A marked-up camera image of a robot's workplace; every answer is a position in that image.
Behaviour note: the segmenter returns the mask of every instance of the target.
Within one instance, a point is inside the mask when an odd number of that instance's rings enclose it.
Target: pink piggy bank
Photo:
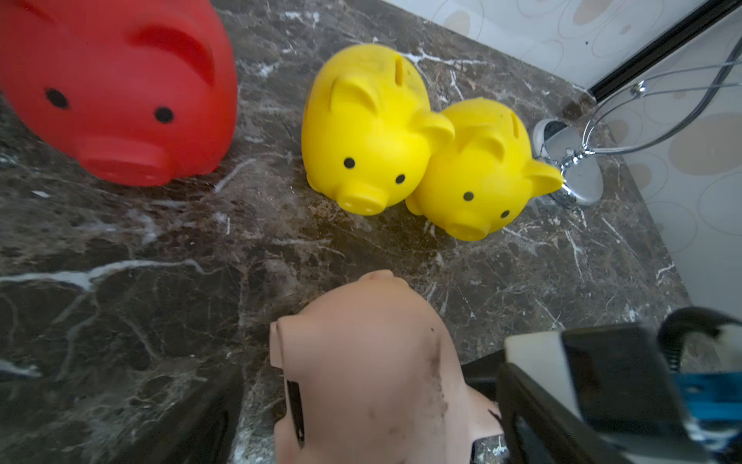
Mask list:
[[[288,410],[276,464],[467,464],[474,440],[502,433],[438,313],[390,271],[278,319],[270,360]]]

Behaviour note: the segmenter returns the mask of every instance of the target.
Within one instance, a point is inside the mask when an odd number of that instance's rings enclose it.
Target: pig ear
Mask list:
[[[381,105],[378,93],[371,82],[355,74],[343,74],[332,83],[329,92],[329,109],[334,110],[344,103],[355,103],[378,114]]]
[[[192,20],[185,16],[156,13],[140,22],[128,34],[137,47],[159,48],[188,63],[209,85],[214,84],[214,55]]]
[[[494,156],[500,163],[505,161],[505,144],[494,127],[481,125],[469,127],[460,134],[459,151],[465,148],[479,148]]]
[[[410,128],[427,139],[431,153],[446,146],[456,135],[452,122],[446,116],[428,110],[415,113]]]
[[[500,408],[480,392],[467,387],[469,393],[469,433],[471,441],[502,435],[502,425],[495,417],[502,417]]]
[[[362,281],[373,281],[373,280],[381,280],[385,278],[394,278],[394,272],[388,270],[388,269],[382,269],[379,271],[372,271],[367,272],[363,274],[361,277],[358,278],[359,282]]]
[[[286,380],[301,382],[318,359],[320,337],[320,328],[308,316],[297,314],[279,318],[271,324],[271,366],[283,369]]]
[[[564,184],[564,177],[559,169],[541,161],[529,160],[523,169],[523,175],[533,183],[531,197],[556,192]]]

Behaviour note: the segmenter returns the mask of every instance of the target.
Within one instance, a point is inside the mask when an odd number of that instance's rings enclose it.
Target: patterned wallpaper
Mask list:
[[[739,9],[646,76],[723,62],[741,36]],[[717,72],[666,76],[647,87],[704,86]],[[727,82],[742,82],[742,65],[732,69]],[[702,91],[679,91],[647,97],[606,121],[621,145],[649,141],[683,119],[702,96]],[[742,87],[720,90],[689,127],[624,158],[693,302],[742,318]]]
[[[588,88],[703,0],[387,0]]]

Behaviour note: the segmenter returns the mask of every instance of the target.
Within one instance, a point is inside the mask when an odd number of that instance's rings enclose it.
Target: marble countertop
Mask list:
[[[271,462],[285,406],[270,322],[373,269],[392,269],[439,310],[462,362],[512,334],[656,325],[689,303],[618,159],[603,161],[596,207],[569,212],[541,197],[475,243],[404,204],[348,214],[306,183],[304,98],[348,45],[405,53],[436,110],[488,97],[526,125],[574,121],[594,104],[582,89],[376,0],[214,6],[240,108],[213,174],[150,189],[97,180],[0,99],[0,370],[12,379],[0,382],[0,462],[104,463],[228,363],[246,383],[233,461]],[[496,462],[497,445],[477,459]]]

